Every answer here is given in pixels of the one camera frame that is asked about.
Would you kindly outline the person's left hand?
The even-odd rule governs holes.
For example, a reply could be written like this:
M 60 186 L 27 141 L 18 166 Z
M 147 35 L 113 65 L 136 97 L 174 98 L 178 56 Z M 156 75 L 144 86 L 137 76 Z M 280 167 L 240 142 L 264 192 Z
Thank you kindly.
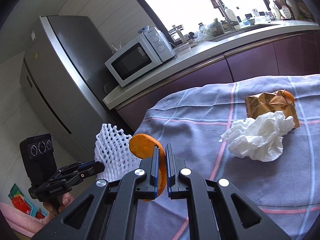
M 74 197 L 70 192 L 67 192 L 56 198 L 52 198 L 49 201 L 43 202 L 43 206 L 47 211 L 49 211 L 51 216 L 55 217 L 73 201 Z

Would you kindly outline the pink sleeve forearm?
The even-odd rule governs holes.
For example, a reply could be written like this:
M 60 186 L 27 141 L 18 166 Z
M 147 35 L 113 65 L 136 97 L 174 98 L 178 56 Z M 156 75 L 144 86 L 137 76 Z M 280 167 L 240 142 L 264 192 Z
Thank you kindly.
M 37 219 L 5 203 L 1 203 L 1 213 L 13 230 L 27 237 L 33 237 L 54 218 L 49 213 L 43 219 Z

